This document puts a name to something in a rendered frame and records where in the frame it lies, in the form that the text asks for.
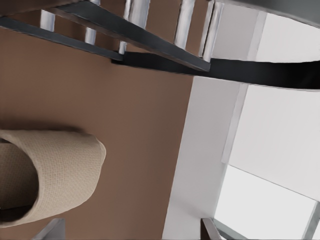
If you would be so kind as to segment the black shoe rack, silver posts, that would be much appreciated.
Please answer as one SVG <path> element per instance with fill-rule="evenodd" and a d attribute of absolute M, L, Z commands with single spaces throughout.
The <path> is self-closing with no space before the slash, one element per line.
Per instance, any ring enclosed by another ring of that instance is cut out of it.
<path fill-rule="evenodd" d="M 211 64 L 208 61 L 191 54 L 173 43 L 162 39 L 161 37 L 90 1 L 86 0 L 57 6 L 51 8 L 50 11 L 65 19 L 71 20 L 85 27 L 89 27 L 120 41 L 127 42 L 188 68 L 202 72 L 208 72 L 210 70 Z M 114 51 L 103 49 L 49 30 L 35 27 L 33 25 L 11 19 L 7 16 L 0 17 L 0 27 L 85 52 L 97 54 L 112 60 L 123 60 L 123 56 Z"/>

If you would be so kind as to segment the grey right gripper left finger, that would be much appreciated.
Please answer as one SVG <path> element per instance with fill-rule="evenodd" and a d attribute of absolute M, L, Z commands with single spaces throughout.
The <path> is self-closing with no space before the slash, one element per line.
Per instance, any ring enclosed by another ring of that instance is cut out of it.
<path fill-rule="evenodd" d="M 34 236 L 34 240 L 66 240 L 65 219 L 52 219 L 40 232 Z"/>

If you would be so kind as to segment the beige woven slipper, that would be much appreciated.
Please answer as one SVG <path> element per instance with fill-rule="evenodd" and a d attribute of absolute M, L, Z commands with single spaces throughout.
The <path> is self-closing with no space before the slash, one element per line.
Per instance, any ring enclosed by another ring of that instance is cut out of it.
<path fill-rule="evenodd" d="M 0 130 L 0 228 L 83 204 L 97 187 L 106 154 L 87 133 Z"/>

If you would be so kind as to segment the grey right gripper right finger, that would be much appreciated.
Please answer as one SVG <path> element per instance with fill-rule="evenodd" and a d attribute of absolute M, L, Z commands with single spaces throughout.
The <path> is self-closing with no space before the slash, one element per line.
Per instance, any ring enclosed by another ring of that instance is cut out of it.
<path fill-rule="evenodd" d="M 222 222 L 212 218 L 200 220 L 200 240 L 247 240 Z"/>

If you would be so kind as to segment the silver frame post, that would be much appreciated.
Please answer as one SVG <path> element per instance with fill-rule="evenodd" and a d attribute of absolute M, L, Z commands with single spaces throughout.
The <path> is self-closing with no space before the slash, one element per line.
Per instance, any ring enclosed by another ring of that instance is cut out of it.
<path fill-rule="evenodd" d="M 266 16 L 256 9 L 225 4 L 213 57 L 254 61 Z M 214 217 L 247 89 L 245 83 L 193 79 L 164 240 L 198 240 L 201 219 Z"/>

